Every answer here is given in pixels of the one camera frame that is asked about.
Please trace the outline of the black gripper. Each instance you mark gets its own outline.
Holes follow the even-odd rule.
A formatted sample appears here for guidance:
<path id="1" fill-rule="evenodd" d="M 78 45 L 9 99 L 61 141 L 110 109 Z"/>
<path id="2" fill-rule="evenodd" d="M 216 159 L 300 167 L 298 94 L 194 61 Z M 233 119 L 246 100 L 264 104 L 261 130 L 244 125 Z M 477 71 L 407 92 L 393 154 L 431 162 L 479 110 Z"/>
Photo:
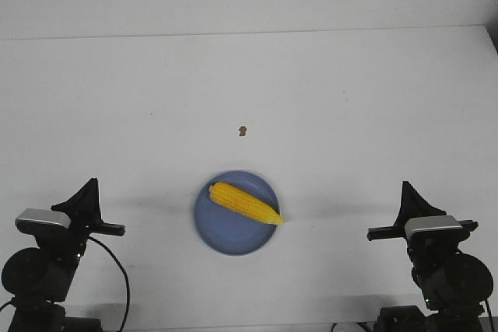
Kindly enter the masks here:
<path id="1" fill-rule="evenodd" d="M 27 221 L 23 222 L 23 233 L 34 236 L 39 248 L 51 260 L 63 266 L 79 264 L 91 234 L 125 234 L 123 225 L 103 222 L 97 178 L 90 178 L 67 201 L 52 205 L 51 210 L 66 214 L 76 226 L 66 228 L 61 224 Z"/>
<path id="2" fill-rule="evenodd" d="M 403 181 L 400 208 L 394 225 L 369 228 L 366 237 L 369 241 L 403 238 L 413 267 L 416 270 L 429 270 L 441 266 L 448 258 L 454 256 L 459 251 L 459 244 L 469 238 L 479 227 L 479 223 L 473 220 L 458 220 L 463 229 L 415 234 L 411 240 L 405 237 L 405 224 L 412 218 L 446 214 L 444 210 L 429 204 L 408 181 Z"/>

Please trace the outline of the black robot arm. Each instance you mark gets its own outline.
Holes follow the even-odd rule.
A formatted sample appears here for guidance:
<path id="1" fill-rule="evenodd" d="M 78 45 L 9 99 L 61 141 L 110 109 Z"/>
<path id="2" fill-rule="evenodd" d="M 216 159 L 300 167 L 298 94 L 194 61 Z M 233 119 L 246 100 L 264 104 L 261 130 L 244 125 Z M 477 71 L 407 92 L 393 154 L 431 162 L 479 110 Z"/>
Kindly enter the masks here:
<path id="1" fill-rule="evenodd" d="M 402 184 L 400 208 L 391 226 L 370 228 L 369 241 L 402 238 L 420 289 L 426 316 L 418 306 L 381 308 L 375 331 L 481 331 L 479 317 L 489 313 L 493 276 L 478 258 L 460 250 L 479 224 L 457 220 L 429 204 L 408 182 Z"/>
<path id="2" fill-rule="evenodd" d="M 101 331 L 97 318 L 67 316 L 62 306 L 93 235 L 125 234 L 123 225 L 102 219 L 98 180 L 89 179 L 67 201 L 48 210 L 24 210 L 15 226 L 37 245 L 14 253 L 2 269 L 2 286 L 12 294 L 9 305 L 15 309 L 9 330 Z"/>

